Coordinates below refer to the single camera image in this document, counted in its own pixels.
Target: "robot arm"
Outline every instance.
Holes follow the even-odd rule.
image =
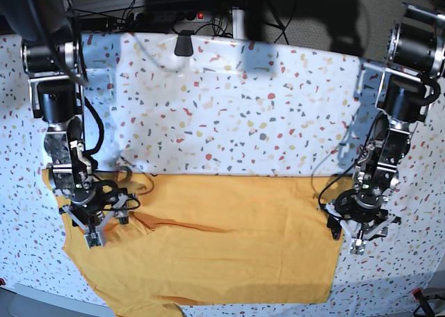
[[[445,15],[418,6],[405,7],[404,19],[432,25],[434,31],[404,23],[395,26],[389,60],[413,72],[385,68],[375,104],[380,112],[353,164],[353,187],[331,203],[321,205],[329,213],[327,226],[333,237],[339,239],[343,228],[351,239],[353,254],[363,254],[367,241],[385,237],[391,223],[401,223],[399,217],[382,207],[399,184],[397,165],[410,150],[410,125],[425,122],[429,106],[441,93],[437,79],[445,70]]]
[[[33,116],[48,124],[44,149],[52,159],[50,182],[70,200],[60,212],[82,228],[88,247],[104,245],[105,224],[111,216],[128,223],[128,201],[137,200],[113,181],[94,175],[97,162],[92,155],[102,146],[104,125],[83,96],[86,69],[80,31],[67,18],[63,0],[0,0],[0,5],[11,27],[23,37],[21,55]],[[99,127],[99,140],[91,150],[85,147],[85,107]],[[105,186],[111,191],[105,193]]]

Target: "terrazzo pattern tablecloth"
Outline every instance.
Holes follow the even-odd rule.
[[[380,66],[299,47],[177,36],[85,35],[86,96],[106,127],[99,168],[184,174],[331,175],[357,156],[373,117]],[[0,38],[0,277],[104,304],[61,250],[56,203],[40,178],[45,124],[32,118],[20,39]],[[375,316],[413,310],[444,255],[441,98],[418,124],[388,205],[402,217],[362,257],[343,242],[326,304],[184,307],[187,316]],[[86,113],[87,146],[97,127]]]

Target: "yellow fabric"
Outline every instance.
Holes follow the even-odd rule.
[[[175,304],[327,300],[340,241],[316,197],[329,178],[114,178],[142,206],[128,225],[107,226],[105,247],[88,250],[81,230],[63,221],[64,250],[118,316],[182,316]],[[349,187],[344,179],[326,197]]]

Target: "desk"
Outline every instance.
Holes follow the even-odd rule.
[[[347,168],[373,116],[379,66],[299,47],[176,36],[84,35],[90,99],[105,127],[99,168],[181,174],[331,175]],[[41,181],[45,124],[32,118],[17,36],[0,38],[0,274],[103,304],[61,250],[56,203]],[[444,255],[444,102],[418,124],[388,208],[402,217],[362,257],[343,242],[325,304],[184,307],[189,316],[371,316],[413,310]],[[87,148],[97,127],[86,114]]]

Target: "table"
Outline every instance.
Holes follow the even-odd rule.
[[[260,42],[193,36],[86,34],[85,94],[103,118],[99,168],[155,174],[331,175],[347,168],[377,113],[381,66],[360,58]],[[45,124],[32,118],[20,38],[0,38],[0,275],[104,304],[61,250],[56,202],[41,182]],[[375,316],[413,310],[444,256],[444,101],[416,125],[388,209],[402,217],[362,257],[343,242],[325,304],[184,307],[188,316]],[[87,148],[97,127],[86,113]]]

